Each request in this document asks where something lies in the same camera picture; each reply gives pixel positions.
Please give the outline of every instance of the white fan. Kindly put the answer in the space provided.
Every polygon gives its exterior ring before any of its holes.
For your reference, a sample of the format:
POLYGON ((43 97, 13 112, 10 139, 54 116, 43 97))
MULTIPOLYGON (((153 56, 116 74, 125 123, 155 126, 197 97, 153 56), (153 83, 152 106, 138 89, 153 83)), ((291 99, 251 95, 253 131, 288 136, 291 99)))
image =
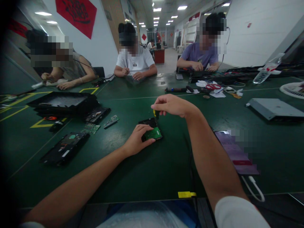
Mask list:
POLYGON ((282 85, 280 91, 289 96, 304 99, 304 82, 294 82, 282 85))

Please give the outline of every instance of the white t-shirt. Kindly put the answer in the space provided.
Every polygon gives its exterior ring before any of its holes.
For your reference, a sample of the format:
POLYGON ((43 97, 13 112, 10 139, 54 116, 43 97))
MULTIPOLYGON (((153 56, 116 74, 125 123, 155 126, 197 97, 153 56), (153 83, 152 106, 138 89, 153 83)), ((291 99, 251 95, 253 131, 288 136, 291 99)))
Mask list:
POLYGON ((119 52, 117 59, 117 66, 121 68, 127 67, 130 69, 130 74, 135 74, 136 72, 145 72, 149 67, 155 64, 151 53, 148 49, 143 46, 138 45, 138 53, 132 56, 127 49, 122 49, 119 52))
POLYGON ((151 42, 150 42, 150 43, 148 43, 148 48, 149 48, 149 50, 151 50, 151 49, 152 49, 152 44, 151 44, 151 42))
MULTIPOLYGON (((218 228, 270 228, 256 207, 249 201, 227 196, 215 206, 218 228)), ((43 228, 38 223, 23 223, 20 228, 43 228)), ((186 225, 162 202, 127 203, 97 228, 106 227, 176 227, 186 225)))

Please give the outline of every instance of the scissors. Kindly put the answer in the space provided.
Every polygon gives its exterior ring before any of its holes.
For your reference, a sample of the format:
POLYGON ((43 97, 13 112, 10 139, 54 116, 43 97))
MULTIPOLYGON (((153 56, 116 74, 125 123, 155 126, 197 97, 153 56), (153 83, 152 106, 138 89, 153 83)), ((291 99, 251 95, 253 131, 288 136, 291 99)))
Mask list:
POLYGON ((216 89, 221 89, 222 87, 218 84, 207 84, 205 88, 208 90, 216 90, 216 89))

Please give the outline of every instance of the purple t-shirt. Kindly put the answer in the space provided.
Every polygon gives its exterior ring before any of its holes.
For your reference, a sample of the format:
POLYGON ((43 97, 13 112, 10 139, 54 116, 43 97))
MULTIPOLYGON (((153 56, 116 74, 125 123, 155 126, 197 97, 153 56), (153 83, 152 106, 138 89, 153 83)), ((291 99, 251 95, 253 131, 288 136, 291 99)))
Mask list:
POLYGON ((212 46, 208 51, 200 51, 199 43, 190 44, 181 54, 181 58, 187 61, 201 62, 202 65, 207 67, 219 61, 219 55, 217 54, 216 47, 212 46))

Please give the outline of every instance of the man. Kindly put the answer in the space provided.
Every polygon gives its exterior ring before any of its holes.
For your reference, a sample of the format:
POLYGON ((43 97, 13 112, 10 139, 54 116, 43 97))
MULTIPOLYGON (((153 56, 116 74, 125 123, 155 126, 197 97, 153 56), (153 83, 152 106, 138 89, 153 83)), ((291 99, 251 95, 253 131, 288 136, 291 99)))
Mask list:
POLYGON ((48 42, 47 34, 37 29, 28 30, 26 37, 26 45, 31 49, 32 65, 53 67, 50 74, 43 73, 41 78, 50 82, 57 82, 63 78, 68 80, 57 85, 57 88, 66 90, 98 77, 91 63, 74 52, 70 43, 48 42))
MULTIPOLYGON (((60 50, 56 50, 56 60, 64 61, 64 55, 58 54, 60 50)), ((97 78, 97 74, 91 66, 91 63, 82 55, 73 52, 73 59, 68 66, 53 67, 52 72, 43 73, 41 78, 51 82, 57 82, 61 78, 65 78, 68 82, 57 85, 57 88, 66 90, 77 85, 93 81, 97 78)))
POLYGON ((131 23, 120 23, 118 26, 119 42, 124 47, 119 52, 114 74, 117 77, 131 75, 134 80, 141 80, 157 74, 152 55, 140 46, 135 28, 131 23))
POLYGON ((221 31, 225 30, 225 14, 212 13, 206 18, 206 22, 201 21, 197 31, 197 40, 190 44, 177 61, 179 68, 192 68, 195 71, 207 69, 215 72, 219 68, 219 55, 217 54, 216 40, 221 31))
MULTIPOLYGON (((200 110, 192 103, 172 94, 158 97, 151 108, 160 111, 160 116, 170 113, 186 120, 194 162, 210 201, 217 226, 219 228, 269 228, 265 219, 247 198, 230 158, 200 110)), ((155 139, 145 142, 141 139, 146 131, 152 129, 148 125, 137 125, 121 148, 72 177, 38 203, 23 220, 23 222, 36 222, 35 224, 24 223, 21 227, 34 228, 39 226, 37 223, 48 228, 62 226, 86 204, 125 158, 136 155, 155 142, 155 139)), ((188 227, 196 227, 197 220, 185 221, 184 218, 187 216, 177 204, 170 204, 168 201, 126 203, 120 208, 113 208, 107 220, 98 228, 184 228, 186 223, 188 227)))
POLYGON ((151 55, 153 55, 154 51, 155 51, 154 40, 153 39, 151 39, 150 42, 148 43, 148 48, 149 48, 149 51, 150 51, 151 55))

